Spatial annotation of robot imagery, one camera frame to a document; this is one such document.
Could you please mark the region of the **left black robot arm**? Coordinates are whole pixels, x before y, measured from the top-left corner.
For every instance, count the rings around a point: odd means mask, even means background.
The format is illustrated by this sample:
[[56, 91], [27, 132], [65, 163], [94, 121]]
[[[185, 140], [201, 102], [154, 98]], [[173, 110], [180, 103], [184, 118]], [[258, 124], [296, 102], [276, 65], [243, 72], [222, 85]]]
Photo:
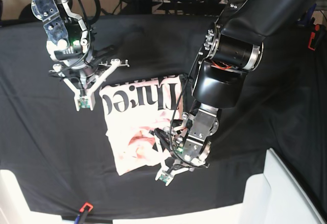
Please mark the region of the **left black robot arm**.
[[261, 62], [264, 39], [298, 20], [316, 1], [228, 1], [209, 26], [188, 74], [191, 110], [152, 131], [160, 155], [156, 180], [169, 185], [177, 174], [208, 167], [209, 138], [218, 130], [219, 114], [236, 105], [245, 78]]

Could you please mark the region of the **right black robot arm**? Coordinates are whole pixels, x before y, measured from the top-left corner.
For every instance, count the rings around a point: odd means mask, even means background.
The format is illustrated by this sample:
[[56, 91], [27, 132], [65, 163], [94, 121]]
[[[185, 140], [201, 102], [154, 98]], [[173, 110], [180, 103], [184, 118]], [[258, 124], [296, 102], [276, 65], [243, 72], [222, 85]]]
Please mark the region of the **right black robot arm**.
[[115, 58], [113, 45], [101, 50], [94, 48], [92, 24], [100, 16], [99, 0], [96, 14], [89, 20], [86, 14], [72, 11], [72, 0], [32, 0], [33, 15], [42, 22], [47, 35], [46, 50], [54, 61], [49, 76], [59, 78], [74, 93], [77, 111], [93, 110], [95, 92], [106, 79], [128, 61]]

